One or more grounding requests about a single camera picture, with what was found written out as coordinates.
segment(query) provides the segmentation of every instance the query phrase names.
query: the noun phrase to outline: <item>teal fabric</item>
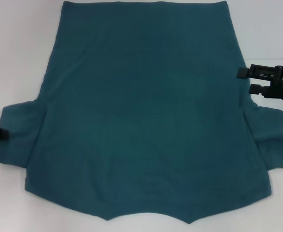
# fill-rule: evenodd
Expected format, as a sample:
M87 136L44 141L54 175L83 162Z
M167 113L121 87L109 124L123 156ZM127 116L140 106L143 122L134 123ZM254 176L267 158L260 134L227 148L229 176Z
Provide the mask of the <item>teal fabric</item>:
M64 2L38 98L3 109L0 162L104 219L187 223L271 194L283 111L258 107L227 3Z

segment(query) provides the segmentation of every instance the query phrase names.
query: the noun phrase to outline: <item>folded sleeve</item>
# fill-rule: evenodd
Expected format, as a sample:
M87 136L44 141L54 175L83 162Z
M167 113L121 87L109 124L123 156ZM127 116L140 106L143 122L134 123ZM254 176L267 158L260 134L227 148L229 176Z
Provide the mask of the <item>folded sleeve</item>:
M241 80L241 108L247 126L268 170L283 168L283 111L257 106L249 94L249 80Z
M0 140L0 163L27 167L45 112L45 105L39 100L4 107L0 128L9 132L9 139Z

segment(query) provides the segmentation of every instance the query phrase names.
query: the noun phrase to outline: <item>white table surface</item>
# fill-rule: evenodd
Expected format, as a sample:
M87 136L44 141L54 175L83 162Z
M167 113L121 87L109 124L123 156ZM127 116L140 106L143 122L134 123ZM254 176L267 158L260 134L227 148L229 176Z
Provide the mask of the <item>white table surface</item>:
M0 113L37 97L62 2L0 0ZM227 2L246 64L283 65L283 0ZM283 110L282 100L253 99ZM283 232L283 169L269 172L272 196L190 225L153 213L105 221L75 212L26 192L25 175L25 169L0 164L0 232Z

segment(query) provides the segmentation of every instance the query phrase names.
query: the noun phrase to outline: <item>teal shirt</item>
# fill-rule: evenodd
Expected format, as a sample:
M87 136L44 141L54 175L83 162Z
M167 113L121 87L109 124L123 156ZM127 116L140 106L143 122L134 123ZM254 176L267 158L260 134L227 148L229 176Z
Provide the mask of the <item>teal shirt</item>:
M249 205L283 168L283 111L253 103L239 67L225 1L64 2L38 98L3 109L0 162L27 169L27 191L107 220Z

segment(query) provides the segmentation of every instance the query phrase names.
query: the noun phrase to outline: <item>white background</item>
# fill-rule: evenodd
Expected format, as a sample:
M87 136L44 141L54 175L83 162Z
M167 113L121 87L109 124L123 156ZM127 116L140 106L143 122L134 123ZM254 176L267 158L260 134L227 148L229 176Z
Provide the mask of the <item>white background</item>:
M62 2L0 0L0 113L4 106L37 97ZM246 64L283 65L283 0L227 2ZM253 99L283 110L282 100ZM269 174L272 196L188 225L153 213L105 221L75 212L26 192L25 170L0 164L0 232L283 232L283 169Z

